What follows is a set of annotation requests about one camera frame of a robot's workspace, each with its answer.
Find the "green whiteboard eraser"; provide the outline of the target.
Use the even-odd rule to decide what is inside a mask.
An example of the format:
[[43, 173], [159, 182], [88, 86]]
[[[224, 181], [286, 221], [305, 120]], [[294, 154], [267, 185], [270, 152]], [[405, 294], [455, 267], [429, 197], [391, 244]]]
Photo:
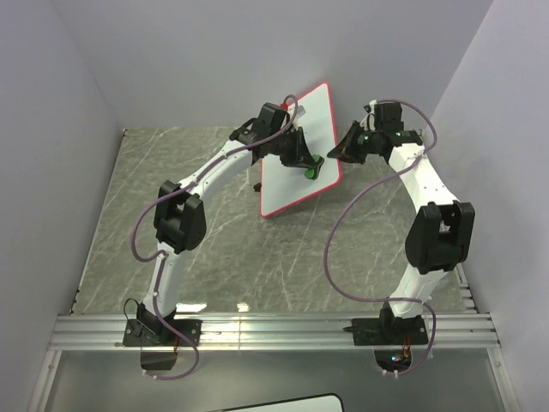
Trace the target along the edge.
[[312, 162], [307, 165], [304, 176], [309, 180], [316, 180], [322, 169], [324, 158], [318, 154], [311, 156]]

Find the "red framed whiteboard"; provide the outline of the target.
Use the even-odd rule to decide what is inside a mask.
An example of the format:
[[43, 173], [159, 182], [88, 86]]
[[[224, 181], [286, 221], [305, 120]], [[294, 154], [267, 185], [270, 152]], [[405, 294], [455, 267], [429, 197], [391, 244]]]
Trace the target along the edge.
[[269, 218], [341, 181], [341, 165], [328, 153], [338, 143], [331, 88], [323, 82], [282, 106], [295, 115], [288, 154], [262, 159], [260, 215]]

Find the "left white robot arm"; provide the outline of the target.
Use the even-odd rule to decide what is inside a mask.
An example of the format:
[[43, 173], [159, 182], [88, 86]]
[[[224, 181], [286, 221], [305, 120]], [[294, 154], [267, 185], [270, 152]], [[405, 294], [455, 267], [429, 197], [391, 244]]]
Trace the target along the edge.
[[149, 289], [136, 310], [131, 333], [153, 345], [168, 343], [178, 334], [173, 319], [177, 308], [177, 282], [186, 254], [205, 237], [205, 204], [234, 177], [268, 155], [284, 167], [303, 168], [318, 175], [323, 158], [311, 154], [298, 124], [304, 109], [299, 104], [266, 103], [259, 114], [235, 129], [221, 149], [196, 172], [178, 183], [165, 181], [158, 198], [146, 208], [154, 212], [157, 251]]

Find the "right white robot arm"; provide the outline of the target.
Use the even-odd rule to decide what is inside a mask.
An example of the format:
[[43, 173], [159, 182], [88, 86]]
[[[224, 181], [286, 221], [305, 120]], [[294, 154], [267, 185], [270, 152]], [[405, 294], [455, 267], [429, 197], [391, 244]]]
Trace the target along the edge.
[[383, 157], [413, 203], [416, 216], [404, 244], [407, 267], [378, 323], [381, 338], [390, 343], [407, 335], [438, 282], [466, 260], [475, 219], [473, 205], [460, 201], [431, 164], [428, 154], [435, 145], [406, 129], [405, 106], [402, 100], [371, 101], [365, 118], [353, 122], [328, 153], [350, 164], [363, 164], [368, 155]]

